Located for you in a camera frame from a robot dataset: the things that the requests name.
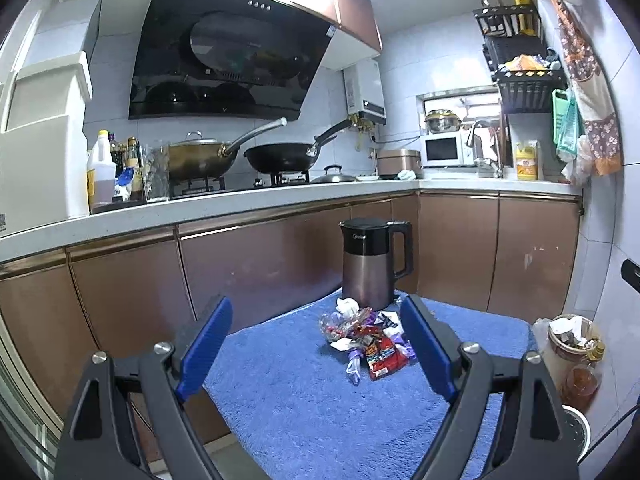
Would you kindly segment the clear glass vase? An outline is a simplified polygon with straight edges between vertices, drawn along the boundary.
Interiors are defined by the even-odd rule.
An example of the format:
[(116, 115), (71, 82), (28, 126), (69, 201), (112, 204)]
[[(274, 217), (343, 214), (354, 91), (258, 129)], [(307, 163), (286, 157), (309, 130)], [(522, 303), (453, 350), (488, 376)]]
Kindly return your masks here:
[(169, 200), (169, 145), (167, 143), (142, 146), (143, 193), (147, 203)]

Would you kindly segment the white countertop appliance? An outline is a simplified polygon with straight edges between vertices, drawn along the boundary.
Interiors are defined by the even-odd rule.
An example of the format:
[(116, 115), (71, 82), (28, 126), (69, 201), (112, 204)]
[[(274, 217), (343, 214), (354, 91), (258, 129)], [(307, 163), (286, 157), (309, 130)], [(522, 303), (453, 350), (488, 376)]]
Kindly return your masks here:
[(88, 216), (84, 51), (10, 73), (1, 91), (1, 234)]

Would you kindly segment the white microwave oven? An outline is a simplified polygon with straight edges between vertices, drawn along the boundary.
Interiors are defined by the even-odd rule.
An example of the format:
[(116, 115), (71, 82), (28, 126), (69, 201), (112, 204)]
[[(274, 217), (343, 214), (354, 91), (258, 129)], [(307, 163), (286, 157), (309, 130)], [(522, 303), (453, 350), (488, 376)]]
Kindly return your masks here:
[(421, 160), (426, 168), (472, 167), (472, 148), (466, 146), (459, 131), (422, 136)]

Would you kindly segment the amber cooking oil bottle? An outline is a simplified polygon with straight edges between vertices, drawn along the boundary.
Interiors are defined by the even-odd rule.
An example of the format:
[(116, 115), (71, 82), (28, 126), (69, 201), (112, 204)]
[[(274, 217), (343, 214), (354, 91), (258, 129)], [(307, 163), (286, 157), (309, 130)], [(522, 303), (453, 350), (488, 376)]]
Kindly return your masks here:
[(595, 340), (583, 361), (576, 364), (562, 383), (561, 398), (564, 404), (586, 414), (602, 382), (602, 366), (605, 355), (603, 341)]

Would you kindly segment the white vinegar jug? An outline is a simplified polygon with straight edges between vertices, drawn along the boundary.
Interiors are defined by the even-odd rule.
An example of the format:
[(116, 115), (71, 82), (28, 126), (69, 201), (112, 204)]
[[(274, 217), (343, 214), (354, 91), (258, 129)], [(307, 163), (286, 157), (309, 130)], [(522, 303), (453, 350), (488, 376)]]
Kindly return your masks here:
[(111, 155), (111, 143), (107, 130), (100, 130), (87, 162), (89, 207), (109, 204), (114, 196), (116, 164)]

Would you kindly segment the chrome sink faucet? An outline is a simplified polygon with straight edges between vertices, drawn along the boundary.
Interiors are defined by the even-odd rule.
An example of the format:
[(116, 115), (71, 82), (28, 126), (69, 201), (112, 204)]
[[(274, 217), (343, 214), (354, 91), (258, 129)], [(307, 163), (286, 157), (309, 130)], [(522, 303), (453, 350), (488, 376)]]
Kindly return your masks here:
[(473, 122), (465, 145), (472, 150), (474, 164), (480, 174), (491, 172), (494, 179), (504, 178), (498, 133), (491, 122), (486, 119)]

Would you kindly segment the black frying pan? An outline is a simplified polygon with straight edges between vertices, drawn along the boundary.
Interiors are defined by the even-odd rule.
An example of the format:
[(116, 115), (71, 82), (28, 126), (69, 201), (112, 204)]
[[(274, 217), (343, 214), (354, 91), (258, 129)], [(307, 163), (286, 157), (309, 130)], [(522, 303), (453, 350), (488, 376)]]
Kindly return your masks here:
[(271, 143), (256, 145), (245, 151), (244, 156), (260, 174), (302, 174), (319, 158), (321, 149), (343, 130), (352, 126), (347, 118), (332, 126), (311, 143)]

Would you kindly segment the red snack wrapper bag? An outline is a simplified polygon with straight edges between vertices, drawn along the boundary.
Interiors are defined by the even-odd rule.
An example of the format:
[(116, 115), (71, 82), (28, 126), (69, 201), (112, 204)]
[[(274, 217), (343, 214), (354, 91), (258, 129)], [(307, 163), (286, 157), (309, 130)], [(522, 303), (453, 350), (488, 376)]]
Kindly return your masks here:
[(384, 333), (365, 334), (360, 338), (369, 376), (378, 380), (405, 367), (409, 359)]

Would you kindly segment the flat white paper napkin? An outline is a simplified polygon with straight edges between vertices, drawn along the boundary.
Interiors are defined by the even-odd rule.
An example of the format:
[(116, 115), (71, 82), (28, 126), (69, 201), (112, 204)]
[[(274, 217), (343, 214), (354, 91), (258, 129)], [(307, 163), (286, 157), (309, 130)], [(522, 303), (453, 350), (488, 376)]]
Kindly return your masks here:
[(330, 343), (330, 346), (338, 352), (349, 352), (350, 350), (352, 350), (353, 343), (354, 342), (349, 338), (341, 338), (337, 339), (336, 341), (332, 341)]

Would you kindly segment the floral hanging apron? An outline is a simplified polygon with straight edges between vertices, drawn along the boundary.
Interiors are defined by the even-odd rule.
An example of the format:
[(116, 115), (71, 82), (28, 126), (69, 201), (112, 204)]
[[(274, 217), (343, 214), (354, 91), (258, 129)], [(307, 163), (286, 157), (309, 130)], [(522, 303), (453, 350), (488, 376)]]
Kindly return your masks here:
[(622, 142), (605, 73), (566, 3), (550, 1), (558, 16), (563, 58), (593, 159), (592, 172), (598, 177), (616, 174), (623, 167)]

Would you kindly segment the beige full trash bucket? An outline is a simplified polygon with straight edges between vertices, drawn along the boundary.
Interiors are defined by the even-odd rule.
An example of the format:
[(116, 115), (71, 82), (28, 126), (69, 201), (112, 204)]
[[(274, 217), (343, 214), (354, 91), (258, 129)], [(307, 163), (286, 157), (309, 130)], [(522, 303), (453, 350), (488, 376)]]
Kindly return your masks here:
[(602, 339), (597, 325), (579, 314), (562, 314), (552, 320), (538, 318), (533, 325), (533, 334), (558, 390), (562, 389), (570, 370), (586, 362), (589, 351)]

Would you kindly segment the black range hood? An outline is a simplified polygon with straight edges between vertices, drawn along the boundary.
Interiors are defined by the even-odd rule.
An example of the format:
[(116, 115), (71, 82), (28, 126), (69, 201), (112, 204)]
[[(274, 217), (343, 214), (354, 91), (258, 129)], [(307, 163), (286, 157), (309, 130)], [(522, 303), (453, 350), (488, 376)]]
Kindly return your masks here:
[(334, 32), (272, 0), (151, 0), (129, 116), (295, 120)]

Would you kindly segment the white water heater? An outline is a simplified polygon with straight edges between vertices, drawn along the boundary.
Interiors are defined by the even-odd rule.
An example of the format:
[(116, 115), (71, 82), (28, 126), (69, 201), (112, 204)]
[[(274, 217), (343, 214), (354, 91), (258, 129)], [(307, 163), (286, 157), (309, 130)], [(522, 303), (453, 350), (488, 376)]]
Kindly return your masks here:
[(361, 60), (343, 70), (347, 113), (377, 125), (386, 124), (386, 107), (378, 62)]

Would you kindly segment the brown rice cooker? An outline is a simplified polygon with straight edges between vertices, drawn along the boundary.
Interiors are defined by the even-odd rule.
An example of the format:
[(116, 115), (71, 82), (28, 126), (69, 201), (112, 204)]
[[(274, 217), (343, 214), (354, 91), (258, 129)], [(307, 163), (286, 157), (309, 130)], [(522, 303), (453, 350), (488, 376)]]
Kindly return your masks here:
[(421, 152), (408, 148), (380, 151), (376, 155), (376, 170), (381, 178), (386, 179), (396, 178), (405, 170), (413, 171), (417, 178), (422, 178)]

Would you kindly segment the yellow box on counter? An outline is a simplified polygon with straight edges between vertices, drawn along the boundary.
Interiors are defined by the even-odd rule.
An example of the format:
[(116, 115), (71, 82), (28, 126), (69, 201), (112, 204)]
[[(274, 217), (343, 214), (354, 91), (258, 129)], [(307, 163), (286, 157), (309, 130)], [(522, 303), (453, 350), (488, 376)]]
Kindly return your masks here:
[(518, 180), (538, 180), (538, 143), (526, 141), (516, 144), (514, 162)]

